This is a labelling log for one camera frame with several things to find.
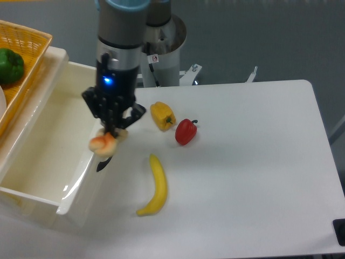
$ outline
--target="white table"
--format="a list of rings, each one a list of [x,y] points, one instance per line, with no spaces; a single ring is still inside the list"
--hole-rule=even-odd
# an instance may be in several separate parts
[[[198,119],[180,147],[150,113],[128,128],[83,229],[43,229],[1,207],[0,257],[239,258],[341,253],[332,220],[345,200],[306,81],[138,89],[137,102]],[[154,192],[148,156],[164,165],[169,197],[137,217]]]

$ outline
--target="white plastic bin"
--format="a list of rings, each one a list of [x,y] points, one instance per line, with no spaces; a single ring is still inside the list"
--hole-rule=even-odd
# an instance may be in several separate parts
[[[86,219],[103,177],[87,148],[101,126],[81,97],[94,78],[95,68],[67,64],[0,183],[3,200],[31,220],[50,224],[58,214],[82,225]]]

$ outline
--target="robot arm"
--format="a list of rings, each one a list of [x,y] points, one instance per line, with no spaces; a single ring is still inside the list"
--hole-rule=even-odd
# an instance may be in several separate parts
[[[96,86],[82,97],[109,132],[125,129],[146,109],[135,101],[136,77],[150,0],[99,0]],[[131,116],[123,113],[132,108]]]

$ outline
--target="yellow basket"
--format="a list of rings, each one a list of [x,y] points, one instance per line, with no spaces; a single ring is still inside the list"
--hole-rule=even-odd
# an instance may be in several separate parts
[[[1,85],[7,109],[0,120],[0,137],[24,102],[51,40],[47,33],[0,20],[0,48],[11,49],[24,59],[23,77],[13,84]]]

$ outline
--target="blue led light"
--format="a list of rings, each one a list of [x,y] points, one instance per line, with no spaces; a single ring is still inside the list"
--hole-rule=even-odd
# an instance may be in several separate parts
[[[104,84],[107,86],[111,86],[114,84],[114,80],[108,77],[103,77]]]

